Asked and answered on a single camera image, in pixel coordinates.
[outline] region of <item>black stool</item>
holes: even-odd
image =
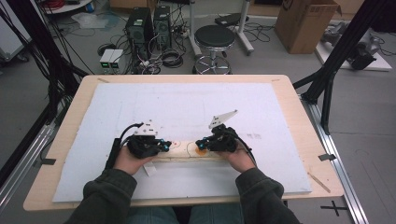
[[[195,43],[210,51],[209,56],[203,56],[195,62],[192,68],[194,74],[231,74],[230,64],[222,57],[216,56],[217,51],[229,49],[235,41],[233,31],[219,25],[207,25],[195,32]]]

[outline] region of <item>person's right hand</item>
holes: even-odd
[[[235,152],[217,152],[222,158],[226,159],[231,166],[238,172],[244,173],[246,170],[255,168],[253,161],[242,146],[238,146]]]

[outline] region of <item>wooden table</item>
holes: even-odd
[[[56,159],[54,165],[43,165],[23,204],[27,211],[72,209],[79,203],[53,203],[63,164],[85,112],[91,103],[95,88],[99,83],[271,83],[285,120],[298,149],[304,168],[312,187],[309,194],[293,194],[284,199],[339,197],[344,194],[343,187],[329,161],[321,161],[318,156],[325,153],[318,136],[306,115],[288,77],[282,75],[232,75],[232,76],[89,76],[85,77],[70,105],[47,158]],[[237,202],[236,197],[188,198],[172,200],[145,200],[132,202],[132,205],[166,205],[195,203]]]

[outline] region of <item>hand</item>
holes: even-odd
[[[129,152],[128,147],[122,147],[116,159],[113,169],[125,171],[129,175],[134,175],[141,166],[151,161],[154,157],[138,159]]]
[[[217,152],[222,158],[226,159],[231,166],[238,172],[244,173],[246,170],[255,168],[253,161],[248,153],[240,145],[235,152]]]

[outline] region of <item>white paper sheet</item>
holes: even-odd
[[[237,109],[226,121],[253,148],[259,168],[281,182],[286,193],[311,191],[288,125],[271,84],[100,84],[66,158],[54,202],[78,202],[82,189],[105,167],[114,138],[133,123],[152,119],[167,141],[192,141],[211,135],[213,116]],[[238,195],[239,175],[224,161],[154,162],[143,169],[133,199]]]

